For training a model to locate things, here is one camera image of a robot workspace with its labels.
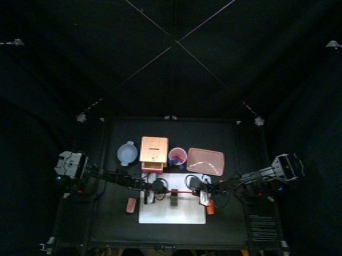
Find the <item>black tent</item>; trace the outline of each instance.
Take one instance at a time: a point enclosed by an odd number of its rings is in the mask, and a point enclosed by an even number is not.
[[[342,49],[326,47],[341,11],[337,0],[3,1],[0,254],[36,255],[51,236],[54,167],[83,113],[262,117],[270,158],[297,152],[306,167],[279,205],[293,255],[342,254]]]

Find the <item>cup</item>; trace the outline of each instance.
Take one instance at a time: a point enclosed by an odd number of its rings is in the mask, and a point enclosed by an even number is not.
[[[182,165],[187,161],[187,152],[183,148],[173,148],[169,152],[169,160],[173,165]]]

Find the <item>black backdrop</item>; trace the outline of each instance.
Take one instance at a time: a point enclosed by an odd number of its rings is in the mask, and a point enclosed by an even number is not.
[[[282,199],[294,255],[340,255],[341,1],[3,1],[2,254],[51,235],[76,115],[266,119],[306,178]]]

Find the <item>orange box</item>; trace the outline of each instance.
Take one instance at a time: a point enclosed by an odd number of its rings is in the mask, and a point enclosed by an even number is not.
[[[162,174],[167,167],[169,138],[143,137],[140,147],[140,162],[143,172]]]

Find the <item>table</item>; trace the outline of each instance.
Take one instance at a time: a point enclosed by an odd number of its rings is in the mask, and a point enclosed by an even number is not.
[[[237,122],[116,118],[106,120],[104,123],[92,120],[80,126],[74,151],[87,152],[90,163],[95,163],[106,170],[115,170],[123,168],[116,157],[118,148],[127,141],[134,141],[139,149],[143,136],[169,138],[170,149],[182,147],[189,150],[195,147],[223,152],[223,176],[213,176],[213,182],[231,178],[238,173],[243,174],[265,168],[270,164],[262,127],[258,127],[253,120]],[[124,169],[131,175],[140,177],[139,159]],[[174,166],[167,167],[165,172],[173,174],[185,171]],[[178,249],[246,248],[245,209],[237,197],[231,196],[227,202],[222,199],[221,203],[226,206],[215,209],[215,215],[207,216],[205,225],[139,224],[139,211],[136,210],[134,214],[127,214],[124,211],[127,199],[139,198],[139,191],[118,184],[106,184],[103,181],[99,183],[100,196],[91,203],[75,204],[72,199],[63,202],[60,212],[64,212],[66,216],[67,211],[68,217],[59,216],[56,221],[55,234],[59,237],[59,246],[68,244],[80,247],[82,244],[83,251],[106,246]]]

